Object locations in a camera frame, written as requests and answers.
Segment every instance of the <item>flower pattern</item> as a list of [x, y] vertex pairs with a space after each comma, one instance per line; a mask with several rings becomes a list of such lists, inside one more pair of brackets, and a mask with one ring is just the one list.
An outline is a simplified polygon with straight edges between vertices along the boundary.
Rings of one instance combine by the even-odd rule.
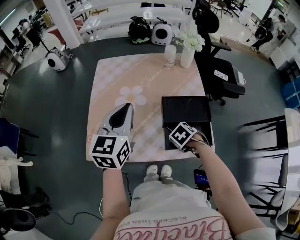
[[134, 86], [132, 89], [129, 87], [122, 87], [120, 89], [121, 97], [117, 98], [115, 105], [119, 106], [124, 103], [131, 103], [135, 110], [135, 105], [145, 105], [147, 99], [140, 93], [143, 91], [141, 86]]

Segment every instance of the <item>gray floor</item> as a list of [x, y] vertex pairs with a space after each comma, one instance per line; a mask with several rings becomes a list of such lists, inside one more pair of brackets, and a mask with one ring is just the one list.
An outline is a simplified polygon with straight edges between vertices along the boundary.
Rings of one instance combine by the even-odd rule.
[[[125, 38], [108, 39], [74, 49], [74, 62], [63, 72], [55, 73], [40, 60], [16, 73], [10, 80], [4, 117], [40, 136], [27, 139], [28, 149], [37, 157], [26, 157], [34, 166], [22, 169], [23, 189], [32, 191], [36, 186], [42, 187], [51, 198], [53, 211], [67, 221], [80, 211], [99, 216], [102, 172], [85, 161], [88, 107], [97, 61], [163, 50], [156, 45], [134, 46]], [[239, 69], [247, 81], [246, 94], [239, 99], [227, 99], [225, 106], [210, 103], [216, 152], [242, 187], [253, 173], [251, 164], [245, 164], [240, 158], [238, 126], [282, 115], [285, 105], [275, 67], [236, 51], [220, 51], [220, 54]], [[175, 179], [195, 186], [193, 170], [201, 164], [197, 158], [168, 161], [168, 164]], [[146, 168], [147, 164], [141, 163], [124, 166], [132, 191], [142, 182]], [[55, 240], [88, 239], [98, 225], [99, 220], [88, 215], [78, 216], [72, 226], [55, 215], [37, 222], [37, 228]]]

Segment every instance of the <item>shoe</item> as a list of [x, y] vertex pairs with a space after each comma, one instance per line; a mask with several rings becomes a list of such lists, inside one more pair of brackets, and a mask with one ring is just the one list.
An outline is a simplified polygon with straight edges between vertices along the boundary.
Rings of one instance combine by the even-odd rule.
[[148, 168], [147, 168], [147, 171], [146, 171], [146, 174], [150, 174], [150, 173], [158, 173], [158, 166], [157, 165], [150, 165]]
[[172, 168], [169, 165], [163, 165], [160, 176], [170, 178], [171, 175], [172, 175]]
[[252, 49], [253, 52], [257, 52], [256, 47], [250, 46], [250, 48]]

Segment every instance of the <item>black box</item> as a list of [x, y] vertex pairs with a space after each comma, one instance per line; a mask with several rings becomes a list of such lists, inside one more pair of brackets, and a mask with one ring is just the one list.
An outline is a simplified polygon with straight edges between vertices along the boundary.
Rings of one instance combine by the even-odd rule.
[[174, 130], [180, 122], [186, 122], [203, 132], [210, 145], [212, 145], [211, 114], [206, 97], [162, 97], [161, 102], [166, 150], [176, 149], [169, 140], [169, 134], [171, 133], [169, 129]]

